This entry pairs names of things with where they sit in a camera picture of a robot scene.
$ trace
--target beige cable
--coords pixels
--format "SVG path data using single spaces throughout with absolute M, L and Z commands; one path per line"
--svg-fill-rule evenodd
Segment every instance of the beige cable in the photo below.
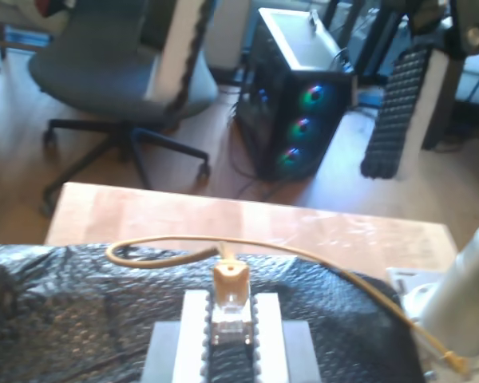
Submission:
M 424 339 L 434 347 L 443 359 L 449 364 L 449 366 L 456 371 L 457 373 L 468 376 L 469 367 L 468 362 L 465 358 L 459 357 L 452 350 L 447 349 L 437 338 L 435 338 L 428 331 L 424 330 L 422 327 L 413 323 L 411 319 L 406 317 L 404 311 L 397 304 L 392 302 L 387 298 L 380 290 L 372 286 L 370 283 L 364 279 L 358 277 L 355 273 L 344 269 L 336 263 L 333 263 L 330 260 L 322 259 L 316 254 L 313 254 L 309 251 L 301 250 L 295 247 L 288 247 L 282 245 L 276 245 L 274 243 L 263 243 L 260 241 L 251 241 L 248 239 L 237 239 L 237 238 L 224 238 L 224 237 L 215 237 L 215 236 L 204 236 L 204 235 L 162 235 L 157 237 L 147 237 L 140 239 L 130 239 L 126 241 L 121 241 L 113 243 L 106 249 L 106 256 L 110 262 L 115 263 L 123 267 L 132 267 L 139 269 L 159 269 L 165 267 L 179 266 L 185 263 L 198 262 L 207 258 L 211 258 L 214 255 L 220 254 L 220 250 L 217 247 L 211 247 L 204 251 L 198 251 L 196 253 L 191 253 L 190 255 L 177 256 L 171 259 L 162 259 L 156 261 L 132 261 L 128 259 L 122 259 L 115 255 L 115 251 L 121 247 L 127 247 L 139 243 L 147 242 L 158 242 L 158 241 L 169 241 L 169 240 L 187 240 L 187 241 L 211 241 L 218 243 L 238 243 L 243 245 L 252 245 L 257 247 L 265 247 L 278 251 L 286 251 L 295 255 L 300 255 L 306 259 L 311 259 L 325 267 L 335 269 L 342 276 L 367 292 L 375 301 L 382 304 L 384 307 L 392 311 L 402 322 L 408 325 L 409 328 L 414 330 L 416 333 L 419 333 Z

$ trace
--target desk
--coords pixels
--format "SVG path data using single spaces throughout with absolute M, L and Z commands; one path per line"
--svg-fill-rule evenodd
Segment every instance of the desk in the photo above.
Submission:
M 457 253 L 447 227 L 436 223 L 74 183 L 62 190 L 46 244 L 184 234 L 287 244 L 383 279 L 387 267 L 444 271 Z M 156 246 L 203 248 L 202 243 L 179 242 Z M 259 250 L 244 246 L 238 252 Z

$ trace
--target gray office chair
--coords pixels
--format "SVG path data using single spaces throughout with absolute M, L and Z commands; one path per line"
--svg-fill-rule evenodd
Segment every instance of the gray office chair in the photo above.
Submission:
M 145 188 L 152 188 L 141 157 L 139 141 L 160 145 L 204 162 L 199 176 L 211 171 L 208 154 L 160 134 L 181 119 L 205 110 L 218 89 L 201 51 L 214 1 L 205 3 L 203 20 L 196 26 L 194 54 L 187 61 L 181 91 L 165 108 L 145 100 L 153 60 L 160 54 L 176 0 L 79 0 L 69 25 L 51 45 L 30 60 L 32 78 L 54 98 L 118 122 L 50 120 L 45 145 L 56 143 L 54 129 L 103 132 L 107 138 L 65 170 L 43 193 L 44 208 L 53 210 L 54 193 L 82 169 L 111 148 L 131 155 Z M 141 35 L 151 46 L 139 48 Z

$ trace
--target chair leg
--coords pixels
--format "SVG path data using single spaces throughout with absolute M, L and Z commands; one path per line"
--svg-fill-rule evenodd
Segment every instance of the chair leg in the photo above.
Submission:
M 100 144 L 95 146 L 89 153 L 87 153 L 79 161 L 71 165 L 65 170 L 54 182 L 48 185 L 43 192 L 44 211 L 46 214 L 53 214 L 55 208 L 55 200 L 53 194 L 62 187 L 66 182 L 71 180 L 77 173 L 81 172 L 84 168 L 91 165 L 92 162 L 102 156 L 107 150 L 114 147 L 117 143 L 117 136 L 110 135 Z
M 173 150 L 174 152 L 179 152 L 195 158 L 200 158 L 204 161 L 206 165 L 208 165 L 209 155 L 206 152 L 177 142 L 159 133 L 144 128 L 135 128 L 133 129 L 132 135 L 133 140 L 135 140 L 136 138 L 140 138 L 141 140 L 145 140 L 151 144 L 159 145 L 163 148 Z
M 0 22 L 0 42 L 5 42 L 6 40 L 6 25 Z M 7 57 L 7 48 L 0 45 L 0 58 L 5 60 Z
M 135 168 L 137 168 L 138 175 L 141 178 L 144 189 L 152 190 L 151 180 L 149 179 L 145 162 L 142 159 L 141 150 L 138 147 L 138 143 L 135 141 L 134 136 L 129 137 L 129 147 L 131 148 L 131 153 L 133 154 L 133 163 L 135 164 Z
M 50 120 L 48 122 L 48 131 L 52 132 L 56 128 L 81 130 L 86 132 L 110 133 L 117 130 L 120 124 L 104 121 L 81 121 L 81 120 Z

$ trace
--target bubble wrap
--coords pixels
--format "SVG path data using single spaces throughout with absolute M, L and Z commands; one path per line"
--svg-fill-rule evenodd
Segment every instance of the bubble wrap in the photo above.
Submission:
M 0 383 L 138 381 L 154 322 L 178 320 L 185 290 L 212 289 L 215 259 L 134 270 L 109 263 L 104 251 L 0 246 Z M 176 254 L 129 248 L 123 256 Z M 242 259 L 253 294 L 277 292 L 284 319 L 309 322 L 323 381 L 424 381 L 408 329 L 333 271 L 293 257 Z M 243 381 L 244 355 L 229 350 L 225 359 L 212 382 Z

